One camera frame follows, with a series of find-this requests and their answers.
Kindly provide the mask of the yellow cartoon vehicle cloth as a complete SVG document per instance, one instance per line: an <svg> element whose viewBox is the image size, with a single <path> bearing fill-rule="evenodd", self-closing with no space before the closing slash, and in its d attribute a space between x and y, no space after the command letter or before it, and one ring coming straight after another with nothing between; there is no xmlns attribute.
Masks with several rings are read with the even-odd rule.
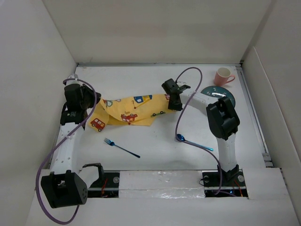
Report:
<svg viewBox="0 0 301 226"><path fill-rule="evenodd" d="M107 125L150 126L156 117L173 113L168 109L169 95L155 94L126 97L122 99L101 99L88 121L88 125L101 132Z"/></svg>

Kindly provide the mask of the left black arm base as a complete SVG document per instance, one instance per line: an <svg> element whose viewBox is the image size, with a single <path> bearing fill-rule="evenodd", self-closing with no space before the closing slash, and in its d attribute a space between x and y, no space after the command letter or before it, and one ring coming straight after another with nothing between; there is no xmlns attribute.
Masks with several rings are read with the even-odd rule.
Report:
<svg viewBox="0 0 301 226"><path fill-rule="evenodd" d="M87 198L118 198L119 172L105 172L99 176L97 171L79 173L80 178L86 183L83 195Z"/></svg>

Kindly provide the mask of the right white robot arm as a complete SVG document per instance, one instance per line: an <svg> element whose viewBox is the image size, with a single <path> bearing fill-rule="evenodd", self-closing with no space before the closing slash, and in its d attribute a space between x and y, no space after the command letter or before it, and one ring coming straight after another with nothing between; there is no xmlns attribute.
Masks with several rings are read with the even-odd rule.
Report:
<svg viewBox="0 0 301 226"><path fill-rule="evenodd" d="M168 109L180 111L183 115L187 106L198 109L208 120L211 133L218 144L217 179L219 186L227 186L239 172L235 153L235 139L240 119L231 100L227 96L210 97L197 91L189 92L190 86L179 86L168 79L162 88L169 95Z"/></svg>

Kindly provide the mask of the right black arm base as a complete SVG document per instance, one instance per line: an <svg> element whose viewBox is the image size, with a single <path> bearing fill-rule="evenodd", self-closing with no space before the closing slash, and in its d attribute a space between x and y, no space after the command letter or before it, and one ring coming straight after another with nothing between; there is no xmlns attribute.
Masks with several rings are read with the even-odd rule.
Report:
<svg viewBox="0 0 301 226"><path fill-rule="evenodd" d="M199 184L204 188L206 198L209 197L246 197L248 198L246 181L243 171L239 172L230 180L222 179L217 170L205 170Z"/></svg>

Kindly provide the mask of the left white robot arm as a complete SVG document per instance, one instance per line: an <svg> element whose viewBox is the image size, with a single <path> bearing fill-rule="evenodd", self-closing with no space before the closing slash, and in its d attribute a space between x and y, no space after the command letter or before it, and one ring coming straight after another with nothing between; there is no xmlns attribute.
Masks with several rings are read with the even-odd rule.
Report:
<svg viewBox="0 0 301 226"><path fill-rule="evenodd" d="M101 94L76 74L63 81L66 102L63 105L57 144L50 154L50 174L41 178L41 188L51 208L83 205L91 185L101 186L105 175L100 163L80 166L80 141L86 122Z"/></svg>

